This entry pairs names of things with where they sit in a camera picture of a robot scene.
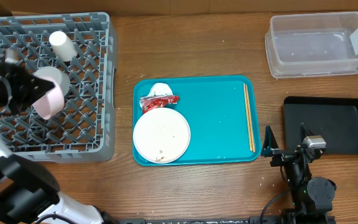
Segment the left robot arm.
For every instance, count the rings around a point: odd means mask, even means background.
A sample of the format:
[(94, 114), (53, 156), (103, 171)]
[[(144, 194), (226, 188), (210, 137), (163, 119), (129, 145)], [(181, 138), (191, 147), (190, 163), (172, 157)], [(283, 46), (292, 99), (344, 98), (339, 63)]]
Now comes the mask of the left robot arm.
[[(50, 118), (60, 111), (64, 94), (50, 77), (36, 77), (19, 66), (14, 49), (0, 56), (0, 107), (21, 114), (36, 105)], [(117, 223), (95, 206), (85, 205), (60, 190), (42, 165), (14, 154), (0, 137), (0, 221), (3, 223)]]

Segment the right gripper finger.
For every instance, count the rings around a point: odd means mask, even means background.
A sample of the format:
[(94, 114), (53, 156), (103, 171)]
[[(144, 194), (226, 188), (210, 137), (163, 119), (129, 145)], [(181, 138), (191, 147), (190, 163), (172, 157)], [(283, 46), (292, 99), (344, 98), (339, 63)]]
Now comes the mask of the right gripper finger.
[(263, 157), (272, 157), (273, 152), (277, 150), (279, 150), (279, 146), (271, 127), (268, 125), (265, 128), (265, 138), (260, 155)]
[(305, 126), (304, 123), (300, 124), (300, 136), (303, 145), (309, 145), (308, 140), (310, 136), (313, 136), (313, 133)]

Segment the grey bowl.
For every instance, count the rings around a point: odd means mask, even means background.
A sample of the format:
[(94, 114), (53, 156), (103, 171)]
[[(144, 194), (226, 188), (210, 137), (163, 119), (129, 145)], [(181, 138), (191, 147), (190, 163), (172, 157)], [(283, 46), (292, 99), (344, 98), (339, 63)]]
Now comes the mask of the grey bowl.
[(38, 69), (34, 75), (36, 77), (40, 77), (40, 78), (45, 78), (45, 77), (49, 77), (54, 79), (60, 86), (60, 88), (62, 89), (63, 95), (66, 96), (69, 89), (70, 89), (70, 79), (69, 76), (64, 73), (63, 71), (52, 67), (52, 66), (47, 66), (47, 67), (42, 67), (40, 69)]

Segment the pink bowl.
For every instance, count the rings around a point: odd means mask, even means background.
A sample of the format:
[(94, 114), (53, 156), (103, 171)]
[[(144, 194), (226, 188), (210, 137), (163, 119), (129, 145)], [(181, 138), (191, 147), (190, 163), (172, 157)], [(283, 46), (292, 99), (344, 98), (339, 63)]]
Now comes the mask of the pink bowl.
[(62, 89), (56, 81), (52, 79), (50, 81), (55, 86), (32, 105), (37, 114), (43, 119), (50, 119), (52, 116), (55, 116), (65, 105)]

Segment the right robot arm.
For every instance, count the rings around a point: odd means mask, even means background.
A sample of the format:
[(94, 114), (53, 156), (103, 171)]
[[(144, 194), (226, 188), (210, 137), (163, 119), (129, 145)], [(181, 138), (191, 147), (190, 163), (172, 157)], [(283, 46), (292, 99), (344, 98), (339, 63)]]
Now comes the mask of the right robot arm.
[[(270, 157), (272, 167), (279, 167), (288, 189), (271, 199), (261, 211), (259, 223), (334, 223), (328, 212), (333, 209), (336, 184), (324, 177), (313, 177), (309, 164), (326, 150), (326, 141), (300, 124), (302, 142), (294, 151), (281, 150), (270, 126), (265, 129), (263, 157)], [(279, 216), (266, 216), (266, 211), (278, 199), (290, 194), (293, 208), (284, 209)]]

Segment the white cup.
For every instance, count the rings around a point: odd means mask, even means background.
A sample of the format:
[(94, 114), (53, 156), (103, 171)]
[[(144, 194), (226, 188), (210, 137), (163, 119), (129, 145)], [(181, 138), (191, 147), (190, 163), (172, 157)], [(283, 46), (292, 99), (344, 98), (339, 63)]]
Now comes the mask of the white cup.
[(64, 62), (69, 62), (73, 57), (78, 55), (74, 43), (62, 31), (55, 31), (49, 36), (49, 42), (53, 52)]

